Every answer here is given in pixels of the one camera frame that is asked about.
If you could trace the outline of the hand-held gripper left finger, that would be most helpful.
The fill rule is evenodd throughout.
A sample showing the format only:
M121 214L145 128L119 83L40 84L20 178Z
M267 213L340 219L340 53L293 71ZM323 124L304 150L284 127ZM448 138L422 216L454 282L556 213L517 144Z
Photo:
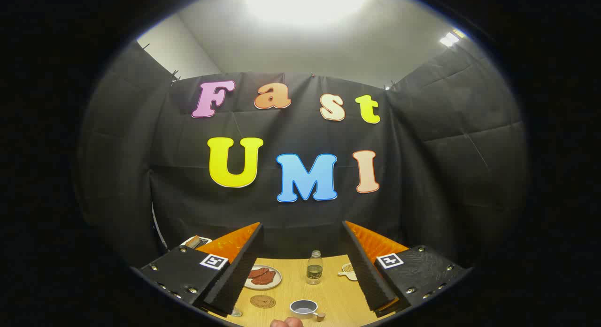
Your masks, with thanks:
M256 222L202 246L181 244L139 271L176 299L226 317L261 251L263 233Z

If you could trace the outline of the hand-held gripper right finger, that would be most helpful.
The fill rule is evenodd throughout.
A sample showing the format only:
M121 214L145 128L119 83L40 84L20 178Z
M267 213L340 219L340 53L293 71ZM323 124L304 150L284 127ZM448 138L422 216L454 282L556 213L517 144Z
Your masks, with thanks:
M350 221L341 223L341 249L378 317L423 305L471 272L429 246L406 247Z

